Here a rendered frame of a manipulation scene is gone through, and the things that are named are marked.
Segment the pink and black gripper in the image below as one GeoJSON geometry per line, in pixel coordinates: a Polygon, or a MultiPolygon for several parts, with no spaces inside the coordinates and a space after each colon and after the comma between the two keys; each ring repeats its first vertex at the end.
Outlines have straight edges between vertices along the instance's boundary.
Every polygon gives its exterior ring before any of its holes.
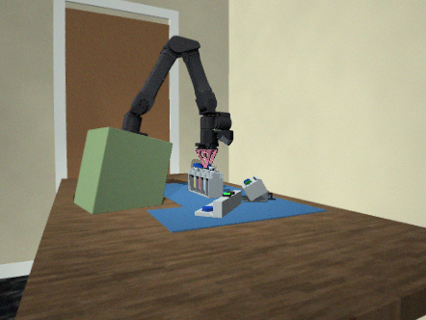
{"type": "Polygon", "coordinates": [[[202,129],[200,131],[200,143],[195,143],[195,147],[198,147],[198,148],[196,148],[196,152],[197,152],[197,154],[200,158],[200,161],[201,161],[203,167],[207,168],[208,164],[212,165],[213,160],[214,160],[214,158],[215,158],[215,156],[218,152],[217,147],[219,146],[219,144],[205,143],[204,142],[204,130],[213,130],[213,129],[202,129]],[[208,153],[208,156],[206,155],[206,153],[208,153]],[[213,153],[213,155],[212,155],[212,153],[213,153]],[[203,157],[204,157],[206,164],[204,163],[201,154],[203,154],[203,157]],[[211,158],[211,155],[212,155],[212,158],[211,158]],[[211,160],[210,160],[210,158],[211,158],[211,160]],[[210,161],[210,163],[209,163],[209,161],[210,161]]]}

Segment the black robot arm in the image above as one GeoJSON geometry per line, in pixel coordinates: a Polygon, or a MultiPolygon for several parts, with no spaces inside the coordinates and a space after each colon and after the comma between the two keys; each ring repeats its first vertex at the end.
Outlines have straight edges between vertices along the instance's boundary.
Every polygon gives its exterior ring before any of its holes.
{"type": "Polygon", "coordinates": [[[136,94],[131,103],[131,109],[124,114],[122,129],[128,132],[147,136],[140,132],[141,115],[150,111],[155,97],[163,84],[167,74],[177,58],[183,59],[191,77],[200,115],[200,130],[204,130],[204,142],[218,144],[218,140],[230,146],[233,140],[230,113],[216,112],[217,99],[212,92],[205,76],[199,53],[200,43],[196,40],[180,36],[172,36],[166,43],[141,91],[136,94]],[[165,48],[164,48],[165,47],[165,48]],[[135,106],[134,106],[135,105],[135,106]],[[214,115],[214,116],[212,116],[214,115]],[[127,130],[126,130],[127,129],[127,130]],[[130,129],[130,130],[129,130],[130,129]]]}

